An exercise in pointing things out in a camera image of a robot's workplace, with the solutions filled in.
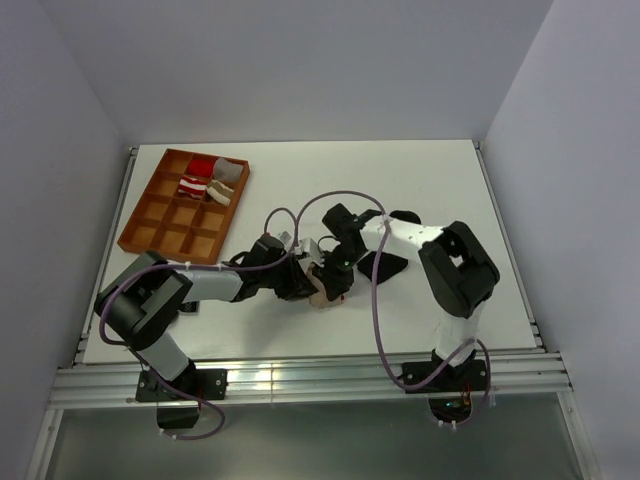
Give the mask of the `beige red sock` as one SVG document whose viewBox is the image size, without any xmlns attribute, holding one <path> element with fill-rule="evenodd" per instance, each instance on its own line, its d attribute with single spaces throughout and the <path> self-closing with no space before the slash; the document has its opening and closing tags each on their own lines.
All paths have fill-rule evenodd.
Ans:
<svg viewBox="0 0 640 480">
<path fill-rule="evenodd" d="M 311 262 L 306 269 L 306 278 L 316 289 L 316 292 L 308 297 L 309 304 L 316 309 L 326 309 L 339 306 L 345 301 L 345 292 L 339 282 L 324 269 Z"/>
</svg>

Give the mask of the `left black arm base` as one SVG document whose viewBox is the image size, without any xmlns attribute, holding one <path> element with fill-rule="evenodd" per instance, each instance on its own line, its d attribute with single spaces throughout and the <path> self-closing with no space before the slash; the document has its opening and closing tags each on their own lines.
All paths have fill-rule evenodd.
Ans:
<svg viewBox="0 0 640 480">
<path fill-rule="evenodd" d="M 200 400 L 218 401 L 226 396 L 228 371 L 226 369 L 197 369 L 188 367 L 173 381 L 166 380 L 164 386 L 151 371 L 143 370 L 138 379 L 135 393 L 137 403 L 167 403 L 190 401 L 176 393 L 176 390 Z M 193 428 L 200 420 L 204 407 L 195 406 L 160 407 L 156 409 L 156 421 L 159 428 L 182 433 Z"/>
</svg>

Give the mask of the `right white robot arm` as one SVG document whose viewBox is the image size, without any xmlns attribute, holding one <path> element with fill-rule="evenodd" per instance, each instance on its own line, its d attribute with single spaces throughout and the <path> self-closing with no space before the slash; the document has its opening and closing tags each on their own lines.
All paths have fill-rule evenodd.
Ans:
<svg viewBox="0 0 640 480">
<path fill-rule="evenodd" d="M 435 383 L 452 390 L 468 374 L 466 363 L 475 355 L 480 314 L 500 282 L 494 261 L 470 227 L 461 221 L 427 226 L 408 219 L 407 212 L 385 215 L 367 210 L 360 215 L 339 203 L 322 218 L 337 241 L 314 269 L 327 298 L 335 300 L 353 283 L 359 270 L 377 287 L 414 263 L 423 269 L 433 299 L 443 311 L 443 326 L 432 357 Z"/>
</svg>

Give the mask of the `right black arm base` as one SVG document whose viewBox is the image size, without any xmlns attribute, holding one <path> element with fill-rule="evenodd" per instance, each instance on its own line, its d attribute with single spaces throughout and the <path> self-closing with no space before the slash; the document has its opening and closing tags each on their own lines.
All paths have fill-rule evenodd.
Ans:
<svg viewBox="0 0 640 480">
<path fill-rule="evenodd" d="M 483 406 L 491 388 L 491 367 L 485 360 L 471 359 L 457 367 L 446 366 L 428 384 L 407 394 L 427 394 L 431 415 L 438 425 L 459 427 L 474 407 Z"/>
</svg>

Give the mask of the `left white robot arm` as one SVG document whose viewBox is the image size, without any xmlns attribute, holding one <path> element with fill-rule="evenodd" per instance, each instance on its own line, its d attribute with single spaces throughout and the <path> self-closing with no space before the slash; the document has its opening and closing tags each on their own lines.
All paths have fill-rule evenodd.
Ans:
<svg viewBox="0 0 640 480">
<path fill-rule="evenodd" d="M 104 343 L 129 349 L 160 375 L 164 393 L 183 399 L 195 386 L 193 361 L 168 333 L 180 307 L 208 300 L 242 302 L 261 289 L 285 301 L 318 292 L 294 253 L 264 234 L 250 250 L 219 265 L 170 263 L 147 251 L 98 294 L 94 312 Z"/>
</svg>

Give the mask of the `red white striped sock roll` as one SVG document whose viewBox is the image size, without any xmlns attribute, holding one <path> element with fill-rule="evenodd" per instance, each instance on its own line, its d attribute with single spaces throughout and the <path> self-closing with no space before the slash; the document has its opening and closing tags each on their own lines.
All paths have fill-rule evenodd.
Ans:
<svg viewBox="0 0 640 480">
<path fill-rule="evenodd" d="M 207 181 L 182 176 L 178 182 L 177 193 L 194 199 L 201 199 L 206 193 Z"/>
</svg>

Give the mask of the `beige white rolled sock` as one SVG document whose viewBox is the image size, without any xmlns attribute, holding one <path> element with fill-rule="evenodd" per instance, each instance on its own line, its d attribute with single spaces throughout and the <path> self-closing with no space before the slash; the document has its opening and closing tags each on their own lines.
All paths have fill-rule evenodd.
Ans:
<svg viewBox="0 0 640 480">
<path fill-rule="evenodd" d="M 219 180 L 211 180 L 205 187 L 207 195 L 218 204 L 229 206 L 234 195 L 234 189 Z"/>
</svg>

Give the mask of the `orange compartment tray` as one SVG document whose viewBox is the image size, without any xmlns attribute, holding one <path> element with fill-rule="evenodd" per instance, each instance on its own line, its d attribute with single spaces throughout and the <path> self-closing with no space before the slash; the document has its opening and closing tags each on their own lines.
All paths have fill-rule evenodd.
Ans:
<svg viewBox="0 0 640 480">
<path fill-rule="evenodd" d="M 229 206 L 218 204 L 207 193 L 194 199 L 177 193 L 178 182 L 196 153 L 167 148 L 150 177 L 118 239 L 128 253 L 158 252 L 167 259 L 213 264 L 217 261 L 230 230 L 243 190 L 250 175 L 249 162 L 224 157 L 244 166 Z"/>
</svg>

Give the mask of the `grey rolled sock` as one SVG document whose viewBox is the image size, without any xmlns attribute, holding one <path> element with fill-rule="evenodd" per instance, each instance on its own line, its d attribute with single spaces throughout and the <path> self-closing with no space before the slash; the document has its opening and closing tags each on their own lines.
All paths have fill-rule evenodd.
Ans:
<svg viewBox="0 0 640 480">
<path fill-rule="evenodd" d="M 218 157 L 213 166 L 213 179 L 223 183 L 236 183 L 243 172 L 244 166 L 227 158 Z"/>
</svg>

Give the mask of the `red rolled sock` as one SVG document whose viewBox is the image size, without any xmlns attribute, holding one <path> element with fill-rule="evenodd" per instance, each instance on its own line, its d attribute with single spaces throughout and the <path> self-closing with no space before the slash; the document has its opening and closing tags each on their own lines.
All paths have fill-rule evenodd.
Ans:
<svg viewBox="0 0 640 480">
<path fill-rule="evenodd" d="M 185 174 L 193 177 L 211 178 L 217 160 L 217 156 L 193 154 L 186 167 Z"/>
</svg>

